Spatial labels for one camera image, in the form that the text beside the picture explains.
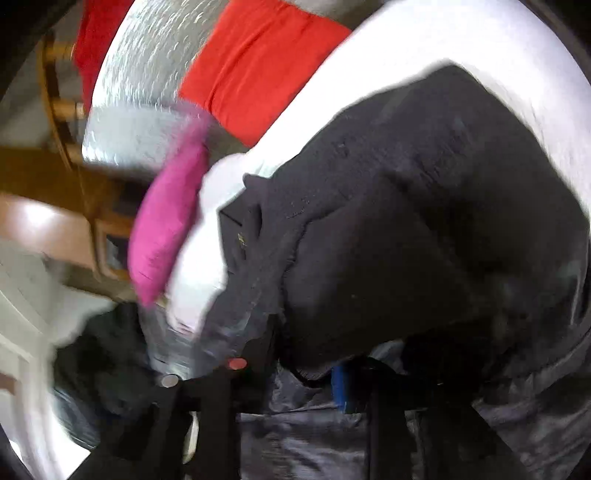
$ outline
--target white sheet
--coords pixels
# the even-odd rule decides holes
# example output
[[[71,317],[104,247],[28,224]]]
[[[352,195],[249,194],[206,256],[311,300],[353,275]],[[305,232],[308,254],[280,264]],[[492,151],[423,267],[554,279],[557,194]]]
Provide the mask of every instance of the white sheet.
[[[207,175],[204,220],[168,289],[173,321],[199,332],[225,284],[216,210],[242,190],[244,173],[270,177],[348,105],[446,62],[469,71],[532,130],[588,212],[591,86],[553,32],[518,0],[391,2],[333,52],[252,150]]]

